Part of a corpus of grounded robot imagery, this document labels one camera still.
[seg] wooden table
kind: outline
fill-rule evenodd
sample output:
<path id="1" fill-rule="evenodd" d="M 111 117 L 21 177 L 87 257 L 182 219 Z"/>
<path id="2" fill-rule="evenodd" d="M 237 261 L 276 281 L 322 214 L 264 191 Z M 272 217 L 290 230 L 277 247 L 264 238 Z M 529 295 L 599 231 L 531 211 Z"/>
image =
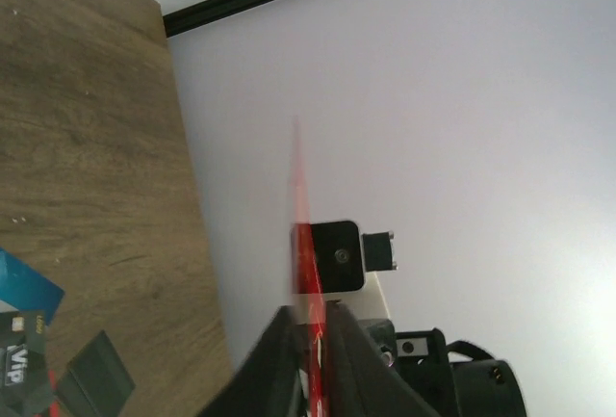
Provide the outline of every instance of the wooden table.
<path id="1" fill-rule="evenodd" d="M 0 247 L 66 290 L 57 375 L 105 329 L 127 416 L 193 416 L 230 377 L 159 5 L 0 0 Z"/>

